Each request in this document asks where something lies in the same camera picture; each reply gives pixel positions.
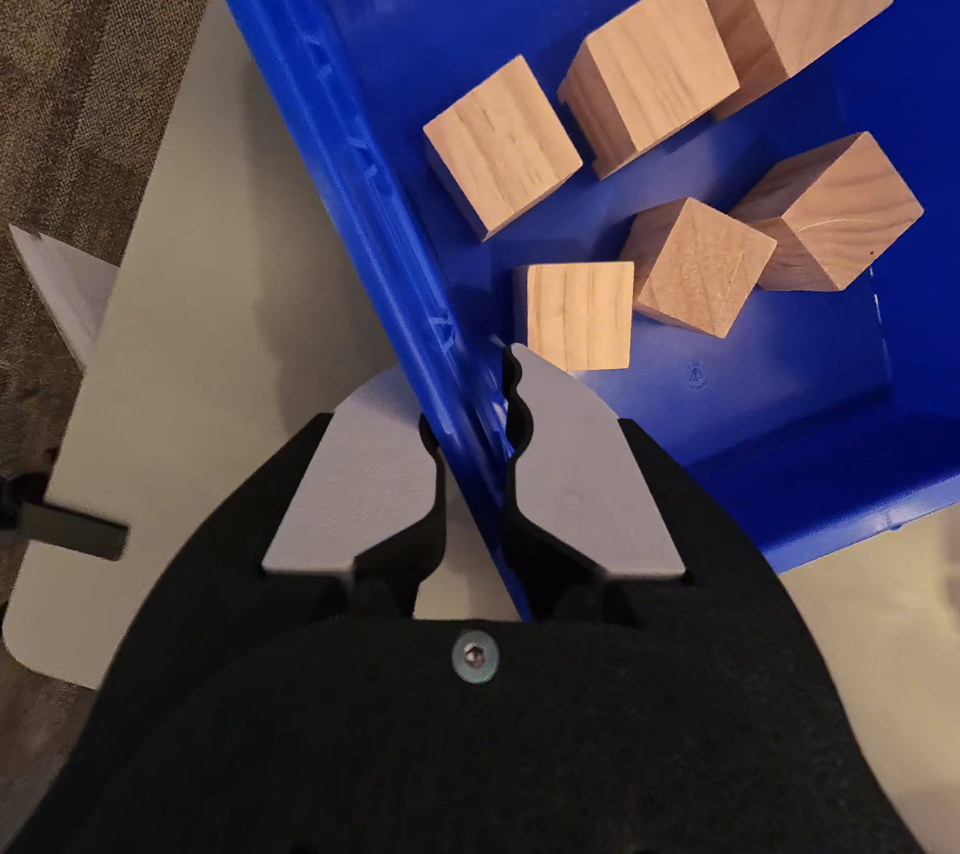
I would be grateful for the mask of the blue plastic bin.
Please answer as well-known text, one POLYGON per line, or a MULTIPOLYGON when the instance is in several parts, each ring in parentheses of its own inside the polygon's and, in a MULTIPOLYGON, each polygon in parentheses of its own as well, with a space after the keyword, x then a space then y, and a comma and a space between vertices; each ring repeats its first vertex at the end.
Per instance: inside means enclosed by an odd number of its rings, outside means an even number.
POLYGON ((225 0, 434 434, 498 553, 512 270, 612 260, 632 215, 726 209, 777 162, 870 132, 925 212, 838 293, 757 291, 724 339, 637 316, 585 374, 784 572, 958 501, 958 0, 894 0, 761 100, 479 241, 423 127, 512 57, 554 96, 633 0, 225 0))

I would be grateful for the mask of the white table leg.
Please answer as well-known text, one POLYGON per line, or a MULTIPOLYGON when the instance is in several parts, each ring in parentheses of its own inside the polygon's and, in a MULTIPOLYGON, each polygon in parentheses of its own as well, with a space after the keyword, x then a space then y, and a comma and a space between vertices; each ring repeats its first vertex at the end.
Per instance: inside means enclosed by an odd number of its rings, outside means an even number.
POLYGON ((114 285, 117 265, 53 236, 14 224, 8 231, 30 283, 81 372, 93 357, 114 285))

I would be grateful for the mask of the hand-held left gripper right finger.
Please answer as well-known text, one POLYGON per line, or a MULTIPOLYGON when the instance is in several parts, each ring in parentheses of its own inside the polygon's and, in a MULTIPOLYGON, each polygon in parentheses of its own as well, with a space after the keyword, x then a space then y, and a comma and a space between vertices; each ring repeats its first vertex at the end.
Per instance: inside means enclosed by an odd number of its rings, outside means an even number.
POLYGON ((586 384, 515 343, 501 545, 534 620, 570 591, 680 581, 687 572, 620 419, 586 384))

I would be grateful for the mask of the grey metal bracket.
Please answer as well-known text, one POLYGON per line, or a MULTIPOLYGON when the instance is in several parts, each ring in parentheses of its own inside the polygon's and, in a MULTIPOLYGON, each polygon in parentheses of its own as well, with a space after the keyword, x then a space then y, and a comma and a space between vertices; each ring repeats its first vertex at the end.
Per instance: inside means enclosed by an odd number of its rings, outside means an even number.
POLYGON ((35 541, 100 560, 120 560, 130 527, 47 502, 49 480, 45 473, 1 477, 1 546, 35 541))

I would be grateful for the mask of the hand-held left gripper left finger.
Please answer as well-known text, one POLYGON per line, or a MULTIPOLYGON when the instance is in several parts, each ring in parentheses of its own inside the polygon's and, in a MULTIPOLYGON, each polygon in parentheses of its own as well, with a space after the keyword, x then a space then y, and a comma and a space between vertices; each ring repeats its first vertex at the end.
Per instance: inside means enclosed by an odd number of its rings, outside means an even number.
POLYGON ((413 615, 447 547, 447 469, 419 400, 394 366, 333 411, 262 569, 386 584, 413 615))

